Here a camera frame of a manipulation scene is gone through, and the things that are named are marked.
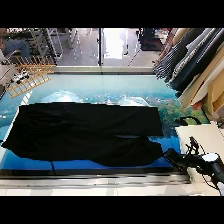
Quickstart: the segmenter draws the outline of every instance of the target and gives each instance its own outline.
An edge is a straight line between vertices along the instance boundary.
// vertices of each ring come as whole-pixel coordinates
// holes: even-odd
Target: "table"
[[[175,120],[180,116],[195,116],[202,123],[209,123],[203,111],[193,111],[187,108],[180,111],[180,104],[175,97],[175,91],[168,88],[162,80],[152,75],[50,75],[51,81],[35,88],[30,93],[29,104],[37,102],[73,101],[83,103],[117,103],[124,97],[141,97],[150,106],[159,109],[164,137],[150,137],[150,140],[161,143],[163,151],[172,147],[180,152],[179,140],[175,131]],[[24,94],[10,99],[5,94],[0,101],[0,139],[3,139],[20,105]],[[55,171],[67,170],[70,173],[80,170],[113,170],[87,160],[53,162]],[[153,164],[135,168],[167,168],[171,165],[166,159],[160,158]],[[6,150],[0,163],[0,175],[3,171],[52,171],[52,164],[46,161],[36,161],[19,158]]]

